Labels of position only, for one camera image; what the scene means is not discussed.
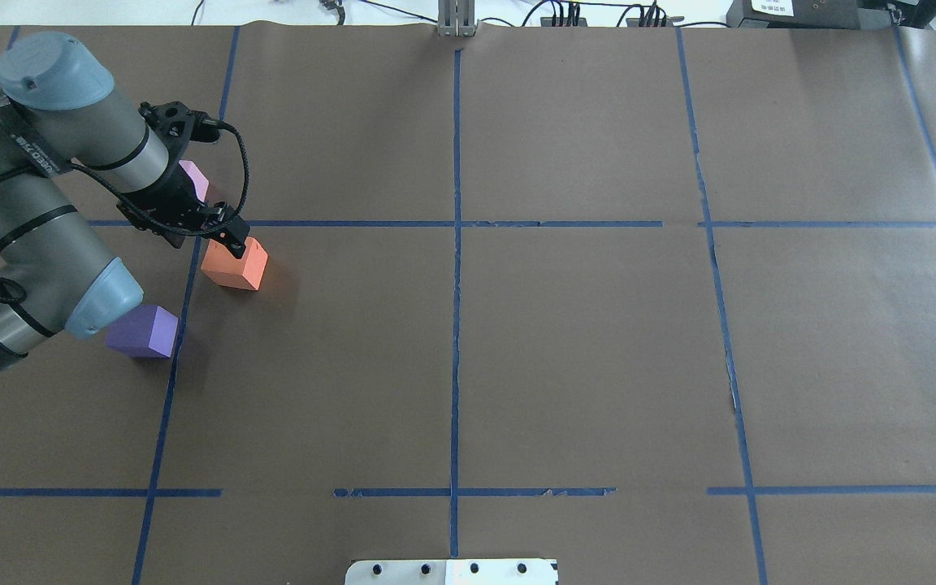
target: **black box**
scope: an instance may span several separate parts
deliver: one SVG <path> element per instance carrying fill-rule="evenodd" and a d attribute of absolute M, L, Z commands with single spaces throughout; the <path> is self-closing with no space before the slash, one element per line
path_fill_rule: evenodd
<path fill-rule="evenodd" d="M 861 28 L 857 0 L 732 0 L 726 22 L 742 28 Z"/>

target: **white metal plate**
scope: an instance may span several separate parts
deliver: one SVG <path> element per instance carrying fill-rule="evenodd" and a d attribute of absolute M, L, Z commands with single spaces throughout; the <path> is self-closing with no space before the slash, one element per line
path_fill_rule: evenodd
<path fill-rule="evenodd" d="M 549 559 L 357 561 L 345 585 L 557 585 Z"/>

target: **label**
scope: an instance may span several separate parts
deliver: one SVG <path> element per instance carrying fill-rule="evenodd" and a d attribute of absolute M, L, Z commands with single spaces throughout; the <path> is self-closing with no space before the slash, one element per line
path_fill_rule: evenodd
<path fill-rule="evenodd" d="M 792 16 L 792 0 L 750 0 L 750 5 L 766 15 Z"/>

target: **pink block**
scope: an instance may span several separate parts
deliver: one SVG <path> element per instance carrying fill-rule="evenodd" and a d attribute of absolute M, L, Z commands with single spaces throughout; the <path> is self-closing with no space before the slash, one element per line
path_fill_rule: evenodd
<path fill-rule="evenodd" d="M 193 189 L 197 193 L 197 199 L 204 203 L 205 197 L 208 195 L 208 179 L 205 178 L 205 174 L 201 172 L 201 169 L 197 169 L 197 164 L 190 162 L 190 160 L 180 160 L 179 166 L 183 167 L 183 171 L 186 171 L 190 180 L 193 181 Z"/>

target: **orange block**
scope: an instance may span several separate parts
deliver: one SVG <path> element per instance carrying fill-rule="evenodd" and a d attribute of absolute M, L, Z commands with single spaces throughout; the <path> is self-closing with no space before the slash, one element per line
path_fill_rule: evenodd
<path fill-rule="evenodd" d="M 208 253 L 201 262 L 201 271 L 219 286 L 258 290 L 262 273 L 267 269 L 270 254 L 253 237 L 245 240 L 245 256 L 237 259 L 215 240 L 208 241 Z"/>

